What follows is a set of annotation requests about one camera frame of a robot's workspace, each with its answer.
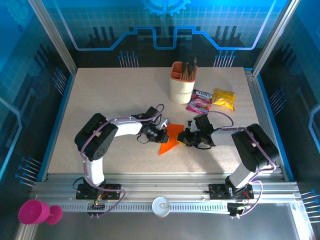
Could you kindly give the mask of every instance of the orange paper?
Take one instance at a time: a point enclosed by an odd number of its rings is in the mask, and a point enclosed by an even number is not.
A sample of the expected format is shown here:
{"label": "orange paper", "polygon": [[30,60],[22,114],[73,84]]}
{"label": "orange paper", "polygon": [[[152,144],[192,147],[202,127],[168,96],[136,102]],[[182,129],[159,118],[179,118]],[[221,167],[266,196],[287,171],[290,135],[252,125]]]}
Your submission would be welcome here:
{"label": "orange paper", "polygon": [[180,124],[169,123],[166,127],[167,134],[169,136],[169,141],[167,143],[162,143],[159,151],[159,155],[164,154],[165,152],[173,149],[175,146],[179,144],[177,142],[178,134],[184,130],[185,126]]}

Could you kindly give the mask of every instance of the table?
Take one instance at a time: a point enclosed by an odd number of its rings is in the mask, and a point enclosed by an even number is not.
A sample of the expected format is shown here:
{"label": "table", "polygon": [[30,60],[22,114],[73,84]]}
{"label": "table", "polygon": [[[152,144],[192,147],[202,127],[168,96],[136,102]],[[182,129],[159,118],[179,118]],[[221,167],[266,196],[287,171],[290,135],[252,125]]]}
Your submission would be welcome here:
{"label": "table", "polygon": [[[79,68],[67,103],[48,168],[49,174],[82,174],[83,161],[74,139],[95,114],[119,118],[144,113],[150,106],[165,105],[163,117],[171,123],[192,120],[186,104],[169,100],[170,67]],[[215,88],[236,93],[235,111],[212,105],[228,114],[235,126],[258,123],[247,78],[242,67],[199,67],[195,89],[213,93]],[[209,116],[214,128],[229,125],[222,115]],[[158,156],[159,143],[141,144],[136,135],[116,137],[103,158],[104,173],[231,173],[241,162],[229,133],[217,133],[216,143],[225,145],[200,150],[179,144]]]}

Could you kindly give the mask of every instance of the candy wrapper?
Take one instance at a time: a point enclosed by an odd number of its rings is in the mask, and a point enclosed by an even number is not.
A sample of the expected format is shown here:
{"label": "candy wrapper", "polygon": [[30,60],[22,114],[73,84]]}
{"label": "candy wrapper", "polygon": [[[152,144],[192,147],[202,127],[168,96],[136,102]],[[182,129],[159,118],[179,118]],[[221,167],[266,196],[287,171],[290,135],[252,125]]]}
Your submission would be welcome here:
{"label": "candy wrapper", "polygon": [[203,114],[210,110],[212,94],[194,89],[187,110]]}
{"label": "candy wrapper", "polygon": [[219,106],[224,106],[231,110],[235,110],[235,99],[236,94],[234,92],[223,91],[219,88],[216,88],[212,97],[212,103]]}

